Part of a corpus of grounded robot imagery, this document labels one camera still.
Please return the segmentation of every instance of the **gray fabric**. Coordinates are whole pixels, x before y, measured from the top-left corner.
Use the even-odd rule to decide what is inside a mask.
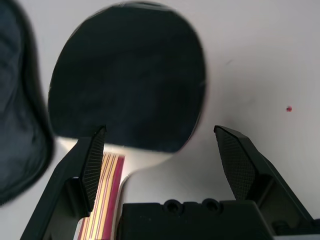
[[[0,204],[39,173],[46,139],[23,90],[24,39],[10,6],[0,1]]]

